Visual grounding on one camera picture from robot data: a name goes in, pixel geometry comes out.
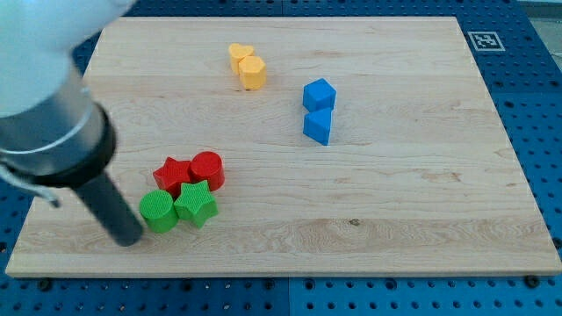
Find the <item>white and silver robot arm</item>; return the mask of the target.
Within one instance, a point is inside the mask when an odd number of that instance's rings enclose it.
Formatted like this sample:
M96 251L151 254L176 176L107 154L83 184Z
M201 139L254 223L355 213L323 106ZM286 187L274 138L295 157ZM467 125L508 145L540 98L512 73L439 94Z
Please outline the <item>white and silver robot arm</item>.
M116 136L73 50L133 0L1 3L1 177L26 190L77 187L104 173Z

